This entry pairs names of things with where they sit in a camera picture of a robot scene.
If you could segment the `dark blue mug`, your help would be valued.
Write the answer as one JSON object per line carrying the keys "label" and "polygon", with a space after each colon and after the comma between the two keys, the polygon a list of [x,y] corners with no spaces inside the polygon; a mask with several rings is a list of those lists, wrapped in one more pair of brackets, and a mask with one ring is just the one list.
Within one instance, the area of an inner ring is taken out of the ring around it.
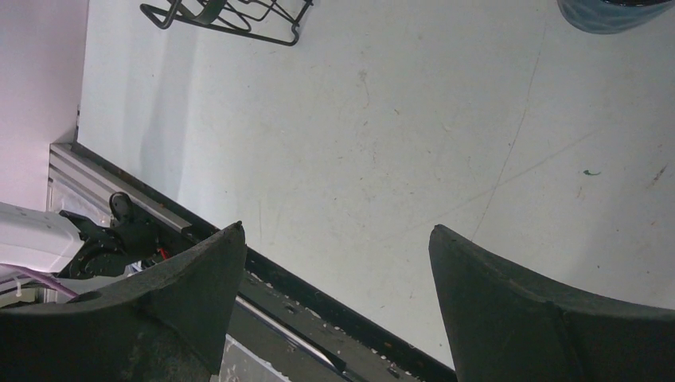
{"label": "dark blue mug", "polygon": [[593,34],[625,32],[652,21],[674,7],[674,1],[557,0],[564,19]]}

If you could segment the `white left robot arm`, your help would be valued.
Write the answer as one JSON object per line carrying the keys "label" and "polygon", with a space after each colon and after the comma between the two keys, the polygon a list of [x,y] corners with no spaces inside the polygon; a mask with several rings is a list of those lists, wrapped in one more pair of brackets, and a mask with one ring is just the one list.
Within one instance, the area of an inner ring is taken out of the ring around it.
{"label": "white left robot arm", "polygon": [[136,205],[109,198],[109,226],[62,210],[1,205],[1,306],[32,305],[79,294],[139,273],[189,247],[189,241]]}

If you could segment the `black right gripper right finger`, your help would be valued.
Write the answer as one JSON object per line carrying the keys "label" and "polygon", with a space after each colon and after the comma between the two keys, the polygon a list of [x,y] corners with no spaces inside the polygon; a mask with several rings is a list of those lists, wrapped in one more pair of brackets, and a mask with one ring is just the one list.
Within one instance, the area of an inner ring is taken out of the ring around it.
{"label": "black right gripper right finger", "polygon": [[672,310],[557,282],[443,225],[428,251],[458,380],[673,380]]}

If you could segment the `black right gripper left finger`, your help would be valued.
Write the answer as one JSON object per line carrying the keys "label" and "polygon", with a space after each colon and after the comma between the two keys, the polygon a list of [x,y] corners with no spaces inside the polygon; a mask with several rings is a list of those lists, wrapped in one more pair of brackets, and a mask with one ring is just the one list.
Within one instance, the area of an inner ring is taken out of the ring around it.
{"label": "black right gripper left finger", "polygon": [[236,222],[65,303],[1,312],[4,381],[207,381],[220,372],[247,257]]}

